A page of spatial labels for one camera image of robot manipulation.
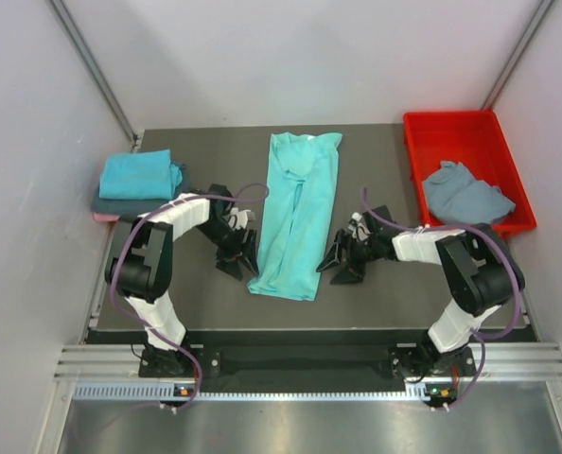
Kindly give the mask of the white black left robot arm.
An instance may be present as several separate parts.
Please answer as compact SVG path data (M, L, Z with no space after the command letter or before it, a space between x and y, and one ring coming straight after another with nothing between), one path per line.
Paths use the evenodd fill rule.
M126 314L145 328L140 376L180 377L199 370L195 356L183 346L186 329L168 291L177 239L196 229L216 246L217 270L236 280L245 271L258 273L257 232L250 226L255 214L236 204L226 186L213 184L117 223L104 277L112 303L128 303Z

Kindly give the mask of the turquoise t-shirt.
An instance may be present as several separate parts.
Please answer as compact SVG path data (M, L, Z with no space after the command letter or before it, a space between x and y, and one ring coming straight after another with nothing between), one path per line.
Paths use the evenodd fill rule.
M342 134L273 134L252 294L312 302L325 255Z

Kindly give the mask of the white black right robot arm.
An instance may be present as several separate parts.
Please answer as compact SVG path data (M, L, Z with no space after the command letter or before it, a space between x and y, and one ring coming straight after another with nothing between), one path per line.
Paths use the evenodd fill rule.
M412 350L394 359L395 373L403 379L442 374L483 322L524 288L522 271L490 225L403 230L385 205L353 214L317 270L336 269L332 284L353 285L378 260L438 265L449 288L440 318Z

